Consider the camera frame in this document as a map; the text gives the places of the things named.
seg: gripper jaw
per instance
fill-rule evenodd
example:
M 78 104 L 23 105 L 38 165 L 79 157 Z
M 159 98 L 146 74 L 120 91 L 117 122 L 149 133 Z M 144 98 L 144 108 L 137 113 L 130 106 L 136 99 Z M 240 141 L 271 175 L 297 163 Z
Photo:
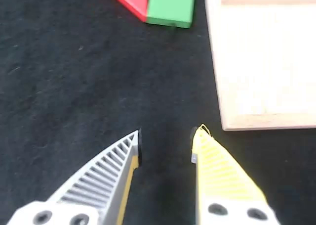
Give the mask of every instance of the gripper jaw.
M 120 225 L 133 172 L 141 161 L 140 131 L 100 152 L 46 202 L 18 209 L 8 225 Z
M 205 125 L 192 141 L 197 225 L 279 225 L 263 192 Z

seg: black fabric surface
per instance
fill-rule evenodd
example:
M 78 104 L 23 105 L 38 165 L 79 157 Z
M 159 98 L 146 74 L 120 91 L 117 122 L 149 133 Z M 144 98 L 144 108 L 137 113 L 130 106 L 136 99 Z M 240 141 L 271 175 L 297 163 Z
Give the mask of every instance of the black fabric surface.
M 201 123 L 283 225 L 315 224 L 316 131 L 221 130 L 204 0 L 175 30 L 116 0 L 0 0 L 0 224 L 141 128 L 124 224 L 193 225 L 189 137 Z

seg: green block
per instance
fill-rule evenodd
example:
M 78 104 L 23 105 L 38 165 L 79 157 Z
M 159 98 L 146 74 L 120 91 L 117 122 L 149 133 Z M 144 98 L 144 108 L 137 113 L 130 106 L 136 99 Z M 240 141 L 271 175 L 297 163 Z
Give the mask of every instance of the green block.
M 147 23 L 189 28 L 194 0 L 149 0 Z

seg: wooden board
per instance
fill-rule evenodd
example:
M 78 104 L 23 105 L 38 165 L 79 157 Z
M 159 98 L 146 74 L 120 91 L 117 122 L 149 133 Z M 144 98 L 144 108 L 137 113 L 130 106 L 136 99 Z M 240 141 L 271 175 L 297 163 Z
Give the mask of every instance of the wooden board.
M 316 128 L 316 0 L 205 0 L 223 130 Z

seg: ribbed texture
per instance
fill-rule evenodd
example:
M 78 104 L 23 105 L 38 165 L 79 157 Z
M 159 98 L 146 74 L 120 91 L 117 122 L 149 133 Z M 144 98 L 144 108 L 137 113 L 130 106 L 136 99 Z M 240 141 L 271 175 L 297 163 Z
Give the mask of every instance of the ribbed texture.
M 118 182 L 133 137 L 131 135 L 111 150 L 98 155 L 99 159 L 67 190 L 60 202 L 92 206 L 102 214 Z
M 199 145 L 195 150 L 198 153 L 198 179 L 202 197 L 266 200 L 236 160 L 205 130 L 197 130 L 194 144 Z

